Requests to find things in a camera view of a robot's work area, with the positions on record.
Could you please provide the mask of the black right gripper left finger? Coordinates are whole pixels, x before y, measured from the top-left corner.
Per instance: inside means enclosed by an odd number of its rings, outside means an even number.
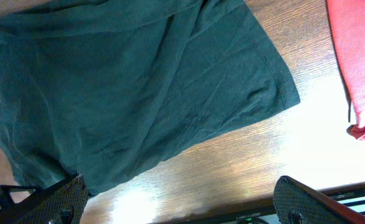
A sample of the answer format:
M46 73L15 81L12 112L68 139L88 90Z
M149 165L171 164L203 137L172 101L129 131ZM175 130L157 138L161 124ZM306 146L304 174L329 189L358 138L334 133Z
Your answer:
M79 224L88 199L81 174L46 189L0 185L0 224Z

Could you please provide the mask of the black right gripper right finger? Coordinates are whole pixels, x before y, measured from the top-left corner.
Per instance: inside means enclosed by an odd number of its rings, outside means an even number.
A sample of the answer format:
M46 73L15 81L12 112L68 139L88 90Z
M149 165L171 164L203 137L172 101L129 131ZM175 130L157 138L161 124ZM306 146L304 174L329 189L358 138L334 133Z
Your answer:
M364 195L343 194L335 200L286 175L275 185L273 204L281 223L365 224Z

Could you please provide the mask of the dark green Nike t-shirt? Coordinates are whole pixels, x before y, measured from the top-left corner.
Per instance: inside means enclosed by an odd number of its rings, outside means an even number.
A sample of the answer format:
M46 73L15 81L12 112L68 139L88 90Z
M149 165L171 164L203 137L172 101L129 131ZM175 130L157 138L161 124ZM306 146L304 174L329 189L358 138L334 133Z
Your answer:
M96 195L300 101L242 0L52 1L0 17L0 148Z

